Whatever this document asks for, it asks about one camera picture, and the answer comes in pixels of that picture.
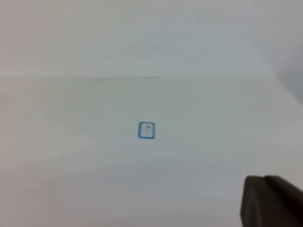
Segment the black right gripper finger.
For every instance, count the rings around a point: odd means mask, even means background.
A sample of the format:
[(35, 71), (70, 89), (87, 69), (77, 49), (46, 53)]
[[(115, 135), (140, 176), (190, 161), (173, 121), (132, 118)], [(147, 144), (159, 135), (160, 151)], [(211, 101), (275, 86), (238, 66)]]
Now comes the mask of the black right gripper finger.
[(301, 227), (303, 191), (280, 176), (247, 176), (240, 217), (243, 227)]

